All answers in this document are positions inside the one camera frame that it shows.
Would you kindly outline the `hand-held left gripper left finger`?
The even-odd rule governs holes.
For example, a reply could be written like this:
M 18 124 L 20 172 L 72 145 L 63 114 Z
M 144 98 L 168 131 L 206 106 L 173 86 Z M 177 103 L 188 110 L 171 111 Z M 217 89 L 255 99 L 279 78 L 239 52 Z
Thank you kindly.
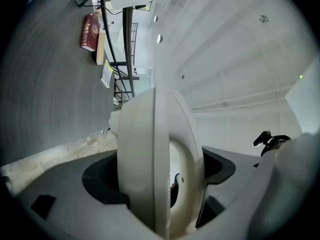
M 130 211 L 118 185 L 117 152 L 55 165 L 18 195 L 34 222 L 53 240 L 156 240 Z

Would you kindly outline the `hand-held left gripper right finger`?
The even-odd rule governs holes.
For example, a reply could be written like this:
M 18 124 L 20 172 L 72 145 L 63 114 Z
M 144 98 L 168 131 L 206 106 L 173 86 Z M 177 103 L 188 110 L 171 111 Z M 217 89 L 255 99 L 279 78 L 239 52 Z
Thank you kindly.
M 278 240 L 312 231 L 320 185 L 320 136 L 304 133 L 262 156 L 175 146 L 179 240 Z

